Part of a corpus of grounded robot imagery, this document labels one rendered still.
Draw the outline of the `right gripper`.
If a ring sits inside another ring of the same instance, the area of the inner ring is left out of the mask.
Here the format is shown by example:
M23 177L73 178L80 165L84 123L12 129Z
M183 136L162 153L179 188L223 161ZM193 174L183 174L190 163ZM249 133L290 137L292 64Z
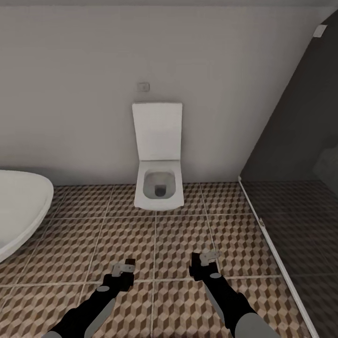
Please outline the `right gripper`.
M201 266L201 265L194 266L194 267L189 266L189 267L190 267L190 270L189 270L190 276L194 277L194 281L203 280L203 282L204 282L203 277L204 277L204 274L207 270L216 270L218 272L217 264L215 262L211 262L211 263L209 263L209 265L204 266L204 267Z

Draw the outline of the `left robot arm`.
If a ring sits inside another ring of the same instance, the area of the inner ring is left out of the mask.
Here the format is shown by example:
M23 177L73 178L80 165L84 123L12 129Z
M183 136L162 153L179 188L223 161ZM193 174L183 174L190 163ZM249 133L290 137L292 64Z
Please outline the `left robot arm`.
M126 276L122 272L132 273L135 270L135 265L116 263L113 273L104 276L103 285L95 290L89 300L70 309L42 338L91 338L112 314L117 294L133 286L134 275Z

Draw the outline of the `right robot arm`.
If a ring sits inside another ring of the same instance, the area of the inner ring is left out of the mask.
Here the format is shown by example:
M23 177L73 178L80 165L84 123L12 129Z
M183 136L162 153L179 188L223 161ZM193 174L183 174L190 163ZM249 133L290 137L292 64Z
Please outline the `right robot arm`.
M236 293L228 285L218 273L217 264L208 263L218 257L218 252L201 254L201 265L189 266L189 272L194 281L203 280L207 298L233 338L282 338L250 307L241 292Z

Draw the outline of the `mousetrap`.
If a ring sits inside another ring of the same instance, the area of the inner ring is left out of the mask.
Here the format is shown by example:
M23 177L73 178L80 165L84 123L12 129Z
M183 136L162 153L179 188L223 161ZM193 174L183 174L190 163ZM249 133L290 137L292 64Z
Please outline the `mousetrap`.
M192 267L201 265L200 253L192 253Z
M126 259L125 260L125 264L129 264L129 265L135 265L136 263L136 259ZM133 275L133 272L130 273L130 272L122 272L123 275L126 275L126 276L132 276Z

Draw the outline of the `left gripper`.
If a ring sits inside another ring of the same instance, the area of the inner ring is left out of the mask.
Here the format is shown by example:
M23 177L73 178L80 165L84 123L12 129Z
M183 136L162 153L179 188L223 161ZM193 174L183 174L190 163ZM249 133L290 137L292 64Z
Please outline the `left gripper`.
M114 282L118 286L118 292L126 292L133 286L134 275L126 276L120 273L119 277L113 277L112 274L106 274L103 279L103 284L108 282Z

